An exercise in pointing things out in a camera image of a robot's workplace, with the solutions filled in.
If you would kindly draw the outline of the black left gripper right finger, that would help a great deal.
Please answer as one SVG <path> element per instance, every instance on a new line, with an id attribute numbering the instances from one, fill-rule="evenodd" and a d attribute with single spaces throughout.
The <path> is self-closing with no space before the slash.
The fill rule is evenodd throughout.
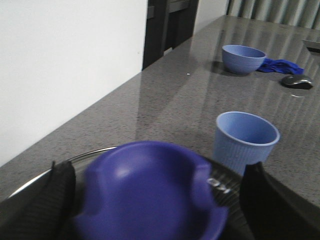
<path id="1" fill-rule="evenodd" d="M 240 207 L 256 240 L 318 240 L 320 209 L 265 172 L 247 165 L 241 180 Z"/>

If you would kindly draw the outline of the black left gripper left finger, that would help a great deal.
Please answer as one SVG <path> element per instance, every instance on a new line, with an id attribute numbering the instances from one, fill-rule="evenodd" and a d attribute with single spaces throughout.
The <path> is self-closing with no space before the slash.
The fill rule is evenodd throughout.
<path id="1" fill-rule="evenodd" d="M 51 165 L 39 193 L 0 229 L 2 240 L 55 240 L 62 230 L 75 197 L 76 174 L 71 162 Z"/>

